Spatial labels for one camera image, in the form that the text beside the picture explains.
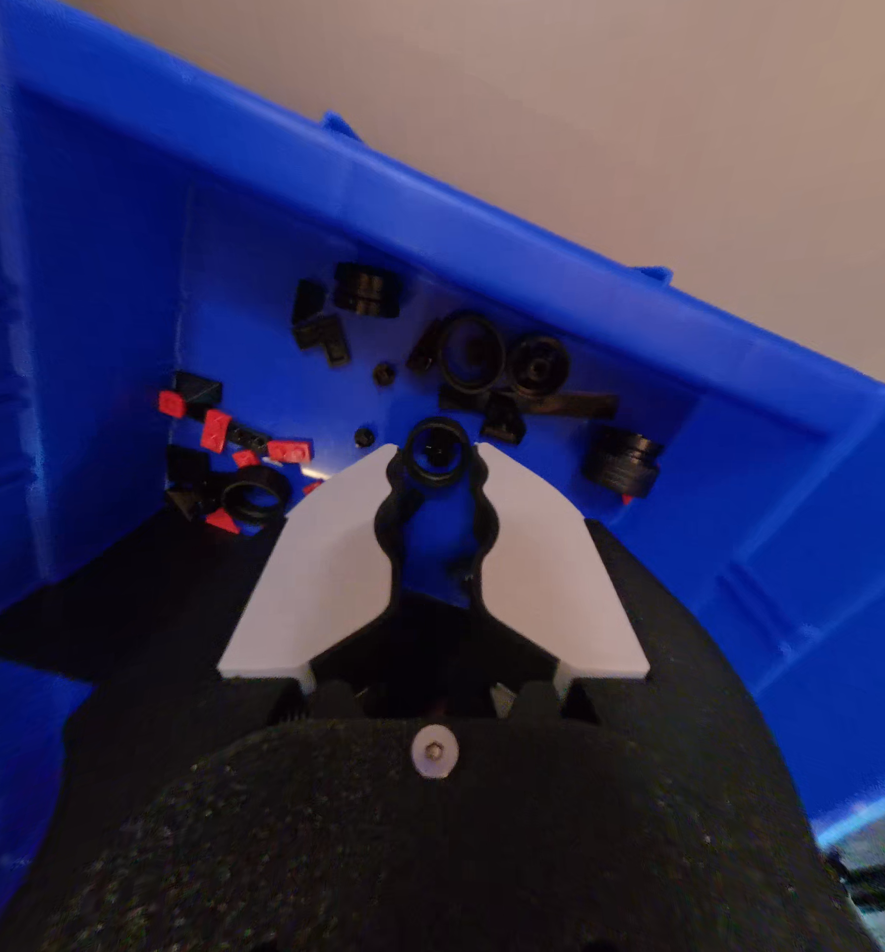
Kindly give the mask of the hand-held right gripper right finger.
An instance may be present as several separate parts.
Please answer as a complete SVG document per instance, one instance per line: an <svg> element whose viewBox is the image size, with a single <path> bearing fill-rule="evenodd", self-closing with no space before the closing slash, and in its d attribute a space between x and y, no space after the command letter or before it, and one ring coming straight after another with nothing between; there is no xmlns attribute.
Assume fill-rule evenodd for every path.
<svg viewBox="0 0 885 952"><path fill-rule="evenodd" d="M587 519L555 486L496 446L477 443L483 499L496 517L481 557L481 607L547 655L564 698L576 679L645 679L650 662L594 544Z"/></svg>

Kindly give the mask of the pile of small lego pieces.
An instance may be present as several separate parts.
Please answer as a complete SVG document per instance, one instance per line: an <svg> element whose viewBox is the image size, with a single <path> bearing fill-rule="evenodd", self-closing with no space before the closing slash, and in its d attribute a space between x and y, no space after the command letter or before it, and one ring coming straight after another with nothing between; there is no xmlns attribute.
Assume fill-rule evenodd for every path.
<svg viewBox="0 0 885 952"><path fill-rule="evenodd" d="M386 268L339 263L331 290L298 282L291 333L297 348L319 350L330 368L350 362L349 341L337 311L392 319L401 314L403 282ZM408 372L440 374L438 407L478 414L479 434L519 446L529 416L608 422L615 394L565 387L572 369L567 346L548 334L527 334L508 344L483 314L455 311L432 320L405 361ZM197 448L169 446L165 499L187 520L204 520L237 534L282 520L292 497L286 467L312 462L309 440L273 439L222 409L222 384L178 370L159 392L158 410L174 420L200 424ZM586 480L619 496L624 505L646 498L660 475L663 445L621 427L603 425L582 464Z"/></svg>

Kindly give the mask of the blue plastic storage bin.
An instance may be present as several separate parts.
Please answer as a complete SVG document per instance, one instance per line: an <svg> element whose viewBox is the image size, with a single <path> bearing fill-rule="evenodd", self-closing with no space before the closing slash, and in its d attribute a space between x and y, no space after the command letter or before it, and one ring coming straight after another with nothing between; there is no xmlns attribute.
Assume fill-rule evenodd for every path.
<svg viewBox="0 0 885 952"><path fill-rule="evenodd" d="M401 314L291 333L297 284ZM876 950L885 870L885 385L60 2L0 2L0 950ZM408 372L483 314L561 340L608 422L517 446ZM282 520L165 499L183 370L273 439ZM586 480L605 425L663 445ZM481 607L475 445L586 517L650 672L576 679ZM380 446L391 605L317 686L218 663L291 511Z"/></svg>

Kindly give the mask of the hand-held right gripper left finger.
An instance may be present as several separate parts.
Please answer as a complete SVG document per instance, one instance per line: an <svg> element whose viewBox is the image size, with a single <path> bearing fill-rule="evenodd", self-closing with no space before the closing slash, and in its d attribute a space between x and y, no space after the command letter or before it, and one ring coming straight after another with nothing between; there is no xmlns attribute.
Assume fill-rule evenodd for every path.
<svg viewBox="0 0 885 952"><path fill-rule="evenodd" d="M387 612L393 568L376 520L398 451L380 446L291 511L218 663L223 679L293 679L309 694L315 663Z"/></svg>

